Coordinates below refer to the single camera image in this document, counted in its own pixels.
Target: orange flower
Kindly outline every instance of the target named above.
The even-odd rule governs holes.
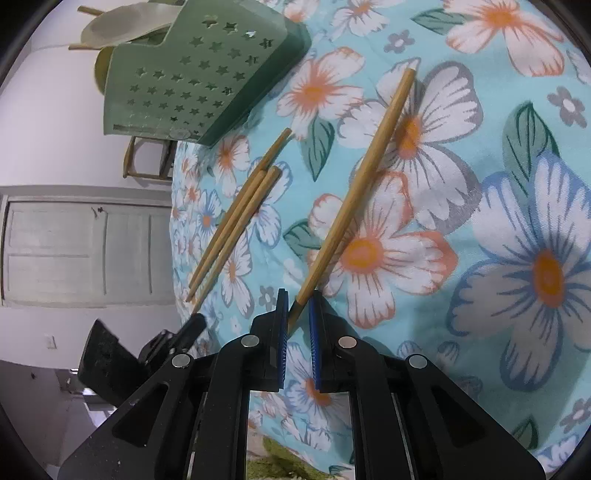
[[[472,17],[447,33],[451,48],[476,53],[502,31],[511,63],[522,75],[561,75],[564,71],[564,57],[551,42],[562,42],[562,34],[521,10],[515,0],[444,0],[443,7],[447,12]]]

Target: blue flower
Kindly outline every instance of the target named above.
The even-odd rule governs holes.
[[[511,329],[501,377],[521,391],[548,380],[565,337],[591,349],[591,193],[550,153],[539,157],[529,189],[524,213],[507,174],[483,182],[472,227],[488,259],[464,274],[447,315],[459,336]]]

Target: white door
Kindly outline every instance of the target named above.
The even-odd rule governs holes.
[[[170,208],[11,202],[2,281],[9,303],[174,303]]]

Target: floral tablecloth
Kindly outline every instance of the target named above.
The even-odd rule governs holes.
[[[554,470],[591,423],[591,68],[525,1],[265,3],[305,22],[312,48],[239,130],[177,151],[170,233],[186,320],[221,216],[279,133],[295,134],[203,306],[199,354],[246,333],[278,288],[294,298],[412,66],[418,81],[324,295],[360,337],[427,355]],[[307,335],[289,340],[285,390],[251,397],[249,424],[350,477],[348,399],[314,390]]]

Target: wooden stick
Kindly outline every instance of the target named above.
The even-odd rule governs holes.
[[[281,132],[281,135],[279,135],[277,140],[275,140],[275,142],[273,143],[271,148],[267,151],[267,153],[265,153],[265,155],[263,156],[263,158],[261,159],[259,164],[254,168],[252,173],[246,179],[246,182],[244,183],[244,185],[240,189],[240,192],[238,193],[236,199],[230,205],[230,208],[228,209],[228,211],[223,216],[222,222],[217,227],[217,230],[213,234],[213,237],[210,240],[210,242],[208,243],[207,248],[205,249],[205,252],[201,256],[201,260],[199,261],[199,265],[197,265],[197,268],[195,269],[195,272],[193,273],[191,281],[189,282],[189,287],[191,288],[191,290],[189,290],[189,296],[187,296],[186,301],[190,301],[193,298],[193,296],[195,295],[195,290],[197,289],[196,286],[199,285],[199,283],[202,281],[203,277],[205,276],[204,274],[200,275],[200,273],[203,270],[205,270],[205,273],[207,273],[207,270],[211,267],[213,260],[215,260],[215,256],[217,255],[217,253],[212,254],[212,251],[214,250],[214,247],[216,247],[216,244],[218,243],[219,239],[225,238],[230,233],[230,231],[232,229],[232,225],[238,219],[237,216],[232,217],[236,207],[238,205],[242,205],[242,208],[244,208],[246,206],[246,204],[248,203],[249,198],[245,198],[246,191],[251,186],[251,184],[254,181],[257,174],[261,171],[267,170],[267,168],[269,167],[269,165],[271,164],[273,159],[279,153],[279,150],[283,146],[283,143],[286,141],[287,137],[289,137],[290,135],[291,135],[291,130],[289,128],[286,128],[285,130],[283,130],[283,132]],[[217,252],[219,252],[221,248],[222,247],[219,246],[217,249]]]
[[[265,175],[265,178],[257,188],[255,194],[248,202],[246,209],[242,213],[241,217],[239,218],[236,226],[232,230],[230,237],[225,241],[222,251],[220,252],[219,256],[216,259],[216,262],[213,264],[211,275],[205,282],[197,300],[195,302],[195,306],[193,307],[193,313],[198,312],[207,297],[207,294],[214,286],[215,282],[217,281],[217,276],[222,271],[223,266],[226,264],[226,261],[230,257],[230,254],[234,250],[234,247],[238,243],[238,239],[242,235],[242,232],[246,228],[248,222],[250,222],[252,216],[256,212],[256,209],[259,208],[263,199],[267,196],[267,194],[273,188],[273,185],[277,181],[277,179],[281,176],[281,169],[279,167],[271,167],[269,171]]]
[[[351,183],[347,195],[345,196],[343,205],[341,205],[339,213],[330,227],[326,239],[322,243],[318,256],[310,267],[308,276],[291,306],[288,315],[289,334],[294,330],[297,319],[300,317],[304,306],[320,281],[320,277],[335,254],[336,248],[343,239],[345,230],[347,230],[356,210],[359,208],[360,201],[372,184],[375,173],[378,171],[379,163],[386,152],[386,147],[390,142],[394,129],[398,123],[398,119],[402,113],[404,103],[406,102],[407,96],[413,85],[415,75],[416,72],[413,69],[407,69],[402,75],[398,88],[390,102],[390,106],[386,110],[384,118],[369,145],[359,170],[355,174],[355,178]]]
[[[79,6],[77,10],[80,13],[89,14],[89,15],[92,15],[93,17],[98,17],[99,15],[102,15],[103,13],[105,13],[103,10],[98,10],[97,8],[92,8],[92,7],[85,7],[84,5]]]
[[[209,249],[209,248],[206,249],[205,253],[202,255],[201,260],[202,260],[203,264],[202,264],[202,262],[199,262],[199,265],[202,264],[202,267],[201,267],[201,269],[199,267],[197,267],[197,270],[193,274],[193,278],[191,280],[192,281],[194,280],[194,282],[192,285],[190,284],[191,286],[189,287],[189,293],[187,294],[187,299],[185,301],[191,301],[193,299],[193,297],[195,296],[195,292],[199,288],[199,284],[203,281],[203,279],[207,275],[207,272],[209,271],[209,268],[212,266],[213,262],[216,260],[217,256],[219,255],[220,251],[222,250],[224,243],[226,242],[226,238],[228,238],[228,235],[232,232],[232,229],[234,228],[237,221],[242,216],[242,213],[244,212],[244,210],[248,206],[248,202],[250,202],[251,198],[253,198],[255,192],[257,191],[257,189],[261,185],[263,179],[265,178],[265,172],[261,170],[261,171],[257,172],[256,175],[254,175],[254,177],[252,175],[251,175],[251,177],[252,177],[252,181],[247,185],[246,188],[241,189],[241,193],[244,192],[244,195],[242,196],[240,203],[238,203],[235,206],[235,208],[233,209],[229,220],[226,222],[225,225],[220,224],[217,227],[216,233],[223,231],[222,234],[219,235],[219,237],[215,243],[214,243],[214,240],[216,240],[216,238],[214,235],[214,237],[209,242],[209,245],[212,245],[211,249]]]

